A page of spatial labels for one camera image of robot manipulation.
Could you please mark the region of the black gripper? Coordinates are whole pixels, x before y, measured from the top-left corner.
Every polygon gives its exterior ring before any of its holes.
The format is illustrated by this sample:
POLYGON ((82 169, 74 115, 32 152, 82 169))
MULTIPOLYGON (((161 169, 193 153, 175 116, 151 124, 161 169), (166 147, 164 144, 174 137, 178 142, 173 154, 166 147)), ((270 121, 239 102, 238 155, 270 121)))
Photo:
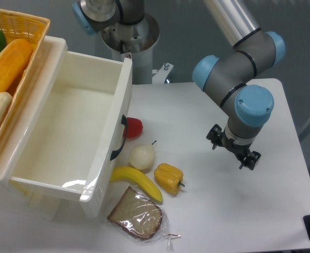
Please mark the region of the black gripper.
POLYGON ((206 139, 212 144, 212 149, 216 147, 224 147, 229 152, 233 153, 240 161, 239 169, 246 167, 254 170, 261 154, 256 151, 250 151, 250 146, 253 143, 253 138, 239 138, 235 136, 228 137, 226 132, 222 132, 221 127, 215 124, 208 132, 206 139))

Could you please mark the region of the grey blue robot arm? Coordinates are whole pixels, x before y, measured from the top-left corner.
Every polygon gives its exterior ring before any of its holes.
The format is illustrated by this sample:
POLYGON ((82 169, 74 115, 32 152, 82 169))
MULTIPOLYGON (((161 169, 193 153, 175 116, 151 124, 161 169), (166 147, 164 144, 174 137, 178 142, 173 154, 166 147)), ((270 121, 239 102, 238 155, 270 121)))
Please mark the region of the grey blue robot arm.
MULTIPOLYGON (((204 57, 192 72, 193 81, 228 116, 226 126, 214 125, 207 139, 233 153, 242 167, 253 169, 260 154, 249 148, 268 121, 274 98, 250 81, 284 57, 285 43, 275 32, 263 32, 242 1, 205 5, 234 49, 226 59, 204 57)), ((76 1, 72 10, 87 34, 101 33, 113 59, 133 59, 134 84, 152 82, 159 25, 145 12, 144 1, 76 1)))

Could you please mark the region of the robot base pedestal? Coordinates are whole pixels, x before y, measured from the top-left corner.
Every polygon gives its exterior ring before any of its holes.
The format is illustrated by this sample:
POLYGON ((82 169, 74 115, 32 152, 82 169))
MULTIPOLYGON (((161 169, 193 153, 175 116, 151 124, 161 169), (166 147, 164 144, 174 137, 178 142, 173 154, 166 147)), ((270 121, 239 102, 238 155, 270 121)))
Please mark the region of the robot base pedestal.
POLYGON ((158 69, 153 68, 153 48, 156 46, 160 29, 157 21, 145 13, 137 24, 115 23, 101 32, 102 39, 111 50, 112 59, 132 59, 133 84, 169 83, 173 65, 165 62, 158 69))

